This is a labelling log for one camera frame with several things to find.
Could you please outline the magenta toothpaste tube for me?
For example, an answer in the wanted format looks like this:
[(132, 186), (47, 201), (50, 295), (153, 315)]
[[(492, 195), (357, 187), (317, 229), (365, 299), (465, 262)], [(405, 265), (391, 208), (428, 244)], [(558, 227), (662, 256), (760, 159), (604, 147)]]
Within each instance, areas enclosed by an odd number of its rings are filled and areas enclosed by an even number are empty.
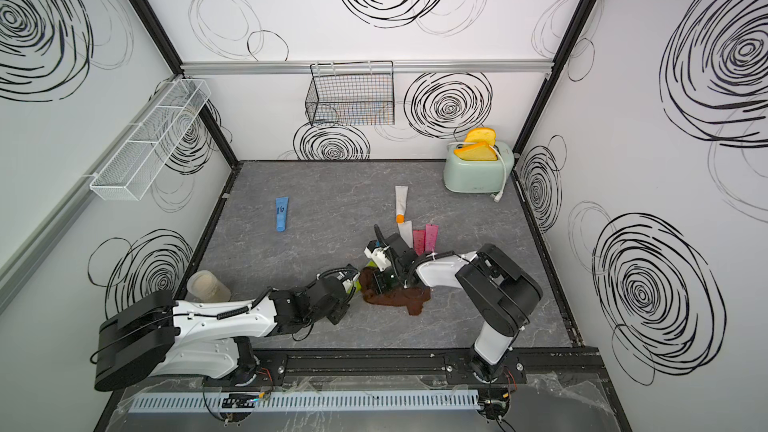
[(427, 253), (433, 253), (437, 248), (437, 239), (439, 234), (439, 227), (434, 224), (425, 225), (425, 245), (424, 250)]

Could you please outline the crimson pink toothpaste tube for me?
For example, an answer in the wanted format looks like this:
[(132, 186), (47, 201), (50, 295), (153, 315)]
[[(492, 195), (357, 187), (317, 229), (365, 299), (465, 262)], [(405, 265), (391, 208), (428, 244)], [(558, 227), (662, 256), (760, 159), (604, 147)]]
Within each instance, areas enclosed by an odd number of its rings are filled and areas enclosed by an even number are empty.
[(413, 230), (413, 249), (417, 255), (422, 255), (425, 252), (426, 244), (426, 231), (425, 230)]

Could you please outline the brown cloth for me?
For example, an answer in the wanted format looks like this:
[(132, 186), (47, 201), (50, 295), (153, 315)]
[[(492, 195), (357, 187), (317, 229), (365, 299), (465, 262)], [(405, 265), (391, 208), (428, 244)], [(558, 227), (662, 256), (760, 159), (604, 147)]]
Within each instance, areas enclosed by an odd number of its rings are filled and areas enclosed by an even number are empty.
[(377, 269), (364, 267), (360, 271), (358, 282), (363, 300), (371, 305), (404, 307), (410, 316), (422, 313), (424, 304), (431, 299), (429, 287), (396, 287), (388, 292), (379, 293), (375, 290), (374, 273)]

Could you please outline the white pink-cap toothpaste tube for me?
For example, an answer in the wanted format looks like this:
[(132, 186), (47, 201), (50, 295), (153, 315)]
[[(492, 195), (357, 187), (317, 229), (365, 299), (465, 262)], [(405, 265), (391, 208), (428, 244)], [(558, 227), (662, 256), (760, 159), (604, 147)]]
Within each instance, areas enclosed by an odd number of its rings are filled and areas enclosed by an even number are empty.
[(398, 231), (403, 239), (403, 241), (406, 243), (406, 245), (409, 248), (413, 247), (413, 228), (412, 228), (412, 222), (411, 221), (405, 221), (402, 223), (398, 223)]

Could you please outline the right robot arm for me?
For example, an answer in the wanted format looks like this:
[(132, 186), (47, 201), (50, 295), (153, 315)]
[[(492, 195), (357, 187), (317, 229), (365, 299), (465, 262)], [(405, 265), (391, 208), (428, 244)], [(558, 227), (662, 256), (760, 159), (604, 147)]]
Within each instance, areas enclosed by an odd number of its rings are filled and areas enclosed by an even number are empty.
[(506, 373), (503, 360), (530, 323), (543, 298), (539, 283), (493, 244), (459, 254), (417, 254), (399, 235), (381, 236), (365, 249), (369, 265), (360, 273), (364, 300), (370, 304), (422, 312), (434, 288), (461, 289), (483, 319), (470, 353), (478, 380), (490, 383)]

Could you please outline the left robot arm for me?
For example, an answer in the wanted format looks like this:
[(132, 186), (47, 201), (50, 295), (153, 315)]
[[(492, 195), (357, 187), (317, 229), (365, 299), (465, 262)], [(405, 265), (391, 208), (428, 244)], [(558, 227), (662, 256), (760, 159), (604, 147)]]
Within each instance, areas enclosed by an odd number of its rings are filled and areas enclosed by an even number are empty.
[(94, 387), (124, 389), (153, 376), (196, 375), (251, 382), (259, 361), (251, 342), (293, 335), (326, 319), (337, 324), (356, 291), (352, 266), (320, 273), (308, 285), (266, 288), (257, 298), (198, 303), (153, 292), (100, 325), (92, 354)]

